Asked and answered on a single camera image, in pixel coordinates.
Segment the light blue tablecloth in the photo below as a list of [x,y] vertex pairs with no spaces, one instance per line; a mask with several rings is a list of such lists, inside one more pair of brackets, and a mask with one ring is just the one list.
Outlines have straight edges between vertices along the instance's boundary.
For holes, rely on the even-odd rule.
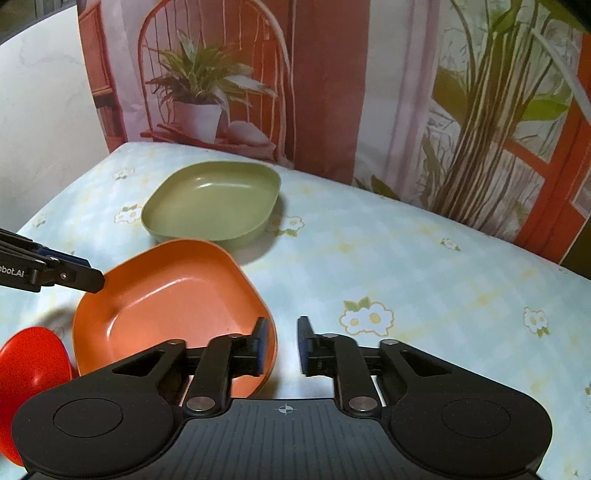
[[[178,169],[237,157],[182,145],[130,143],[74,182],[20,231],[107,271],[152,245],[139,221]],[[553,421],[545,480],[591,478],[591,281],[447,219],[275,167],[281,198],[267,231],[236,259],[270,308],[279,353],[263,394],[332,394],[300,375],[296,320],[377,346],[397,338],[519,389]],[[81,292],[0,288],[0,339],[44,325],[72,354]],[[0,478],[23,473],[0,460]]]

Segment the white flower pot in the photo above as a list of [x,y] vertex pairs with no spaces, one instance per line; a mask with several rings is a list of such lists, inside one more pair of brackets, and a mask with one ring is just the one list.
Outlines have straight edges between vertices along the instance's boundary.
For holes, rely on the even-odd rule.
[[205,143],[215,143],[221,116],[222,107],[219,105],[174,103],[174,121],[183,127],[188,136]]

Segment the chair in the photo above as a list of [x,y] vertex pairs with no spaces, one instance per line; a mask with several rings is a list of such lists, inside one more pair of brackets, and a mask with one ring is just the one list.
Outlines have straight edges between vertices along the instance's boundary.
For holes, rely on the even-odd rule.
[[[242,59],[250,59],[252,78],[272,88],[275,98],[249,95],[249,106],[233,102],[229,120],[254,124],[270,140],[266,147],[231,144],[217,138],[208,144],[185,134],[175,122],[172,102],[161,104],[163,93],[155,93],[146,81],[162,75],[158,50],[178,50],[177,30],[199,47],[238,46]],[[277,19],[260,0],[163,0],[146,17],[138,39],[139,78],[149,130],[141,135],[153,141],[183,143],[227,151],[278,164],[290,164],[286,148],[288,110],[293,107],[291,67],[284,34]]]

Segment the green bowl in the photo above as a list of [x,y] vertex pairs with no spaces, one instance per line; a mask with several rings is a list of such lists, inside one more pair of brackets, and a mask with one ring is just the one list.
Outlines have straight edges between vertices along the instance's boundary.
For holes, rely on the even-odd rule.
[[157,242],[191,238],[236,250],[263,232],[280,187],[279,174],[262,164],[198,163],[167,178],[141,219]]

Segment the printed backdrop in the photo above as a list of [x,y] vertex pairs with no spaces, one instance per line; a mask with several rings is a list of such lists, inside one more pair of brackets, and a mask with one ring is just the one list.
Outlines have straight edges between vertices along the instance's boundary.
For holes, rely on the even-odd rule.
[[79,12],[111,151],[172,142],[269,161],[557,263],[591,216],[591,35],[558,0],[82,0]]

